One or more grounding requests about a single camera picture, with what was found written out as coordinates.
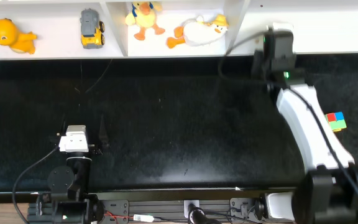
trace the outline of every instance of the blue vest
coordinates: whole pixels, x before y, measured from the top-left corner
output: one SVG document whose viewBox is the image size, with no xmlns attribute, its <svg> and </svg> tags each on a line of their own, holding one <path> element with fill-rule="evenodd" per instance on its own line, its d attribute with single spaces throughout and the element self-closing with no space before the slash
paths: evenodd
<svg viewBox="0 0 358 224">
<path fill-rule="evenodd" d="M 154 6 L 153 6 L 153 4 L 150 2 L 150 8 L 151 9 L 153 9 L 154 8 Z M 137 14 L 136 14 L 136 12 L 135 12 L 135 9 L 136 9 L 136 7 L 134 6 L 134 3 L 132 3 L 132 15 L 134 15 L 134 17 L 137 17 Z"/>
</svg>

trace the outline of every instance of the white shelf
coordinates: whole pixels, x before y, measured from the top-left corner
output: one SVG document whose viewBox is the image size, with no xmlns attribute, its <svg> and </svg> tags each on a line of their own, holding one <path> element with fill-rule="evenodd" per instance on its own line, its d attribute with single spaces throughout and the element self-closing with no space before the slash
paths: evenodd
<svg viewBox="0 0 358 224">
<path fill-rule="evenodd" d="M 101 49 L 84 49 L 81 44 L 81 11 L 92 8 L 105 20 L 99 3 L 0 5 L 0 19 L 8 18 L 22 32 L 38 35 L 35 54 L 17 54 L 0 46 L 1 59 L 114 58 L 122 57 L 111 30 L 106 29 L 106 43 Z"/>
<path fill-rule="evenodd" d="M 166 32 L 155 35 L 153 29 L 148 29 L 145 41 L 134 38 L 137 26 L 125 25 L 130 2 L 0 0 L 0 19 L 10 18 L 23 32 L 32 31 L 39 37 L 35 54 L 17 54 L 0 46 L 0 60 L 221 56 L 238 41 L 273 22 L 293 24 L 293 50 L 298 54 L 358 52 L 358 1 L 354 0 L 162 0 L 157 24 Z M 97 10 L 106 24 L 106 44 L 101 49 L 87 50 L 81 45 L 80 16 L 85 8 Z M 166 46 L 174 28 L 185 20 L 202 15 L 211 21 L 219 13 L 229 23 L 223 39 L 202 47 Z M 231 55 L 252 55 L 262 44 L 262 38 L 250 41 Z"/>
</svg>

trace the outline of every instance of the white plush duck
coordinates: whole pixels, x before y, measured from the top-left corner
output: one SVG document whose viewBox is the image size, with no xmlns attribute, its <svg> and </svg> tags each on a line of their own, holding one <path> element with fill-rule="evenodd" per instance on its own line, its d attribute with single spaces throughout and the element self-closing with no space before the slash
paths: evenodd
<svg viewBox="0 0 358 224">
<path fill-rule="evenodd" d="M 184 43 L 194 47 L 210 44 L 223 37 L 228 27 L 229 24 L 227 24 L 224 15 L 219 14 L 211 23 L 204 22 L 203 17 L 199 16 L 197 19 L 190 19 L 183 26 L 175 28 L 176 38 L 169 37 L 167 45 L 172 49 L 176 45 Z"/>
</svg>

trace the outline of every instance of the blue square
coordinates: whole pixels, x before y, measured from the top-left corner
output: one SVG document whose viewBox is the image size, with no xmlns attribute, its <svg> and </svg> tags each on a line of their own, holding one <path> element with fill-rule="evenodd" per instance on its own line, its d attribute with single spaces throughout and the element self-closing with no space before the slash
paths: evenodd
<svg viewBox="0 0 358 224">
<path fill-rule="evenodd" d="M 342 112 L 337 112 L 337 113 L 335 113 L 335 118 L 336 118 L 337 121 L 342 120 L 342 119 L 345 119 L 345 118 L 343 117 Z"/>
</svg>

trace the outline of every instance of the red square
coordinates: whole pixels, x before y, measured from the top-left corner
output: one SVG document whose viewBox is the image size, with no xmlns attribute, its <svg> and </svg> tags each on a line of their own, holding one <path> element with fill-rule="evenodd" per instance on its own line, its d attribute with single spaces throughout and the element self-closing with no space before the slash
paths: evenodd
<svg viewBox="0 0 358 224">
<path fill-rule="evenodd" d="M 327 120 L 328 120 L 328 122 L 336 121 L 335 113 L 327 114 Z"/>
</svg>

